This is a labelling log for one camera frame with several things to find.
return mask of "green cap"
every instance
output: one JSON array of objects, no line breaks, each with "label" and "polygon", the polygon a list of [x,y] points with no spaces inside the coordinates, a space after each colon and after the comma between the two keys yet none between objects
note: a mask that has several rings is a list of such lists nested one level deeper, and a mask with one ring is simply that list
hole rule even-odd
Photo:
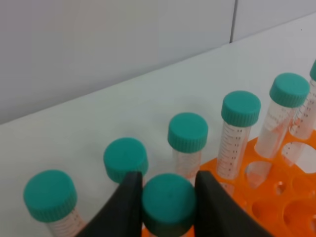
[{"label": "green cap", "polygon": [[193,225],[196,194],[192,184],[177,174],[161,174],[144,187],[143,222],[156,236],[179,237]]},{"label": "green cap", "polygon": [[316,81],[316,60],[312,66],[311,72],[310,72],[310,76],[313,80]]},{"label": "green cap", "polygon": [[296,108],[301,106],[310,92],[304,77],[294,73],[283,73],[276,77],[270,89],[270,97],[277,104]]},{"label": "green cap", "polygon": [[28,181],[24,202],[34,219],[55,222],[72,212],[77,203],[77,193],[68,174],[47,170]]},{"label": "green cap", "polygon": [[140,171],[145,175],[148,170],[146,149],[134,138],[113,141],[105,149],[103,160],[108,177],[117,183],[122,182],[128,172]]},{"label": "green cap", "polygon": [[248,91],[233,91],[225,96],[222,105],[222,118],[229,125],[249,127],[258,121],[260,100]]},{"label": "green cap", "polygon": [[205,146],[207,133],[207,123],[200,115],[181,113],[169,123],[168,142],[179,152],[194,153]]}]

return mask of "transparent tube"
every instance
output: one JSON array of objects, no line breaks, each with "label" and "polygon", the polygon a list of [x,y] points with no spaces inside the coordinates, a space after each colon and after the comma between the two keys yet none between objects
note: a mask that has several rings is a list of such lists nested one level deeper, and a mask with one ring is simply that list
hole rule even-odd
[{"label": "transparent tube", "polygon": [[297,110],[293,123],[290,127],[290,133],[299,139],[309,139],[316,122],[316,81],[310,81],[310,93],[304,104]]},{"label": "transparent tube", "polygon": [[282,148],[282,158],[288,166],[292,166],[298,161],[304,151],[305,145],[300,142],[291,142]]},{"label": "transparent tube", "polygon": [[172,151],[173,158],[176,160],[176,173],[188,179],[192,185],[195,184],[196,175],[201,165],[202,152],[182,153]]},{"label": "transparent tube", "polygon": [[224,122],[217,157],[217,174],[224,179],[235,179],[240,170],[251,127],[235,127]]},{"label": "transparent tube", "polygon": [[262,157],[272,159],[279,150],[286,135],[289,123],[297,108],[287,108],[274,101],[268,112],[255,145],[255,151]]},{"label": "transparent tube", "polygon": [[65,218],[47,223],[47,226],[54,237],[74,237],[84,228],[85,223],[74,209]]}]

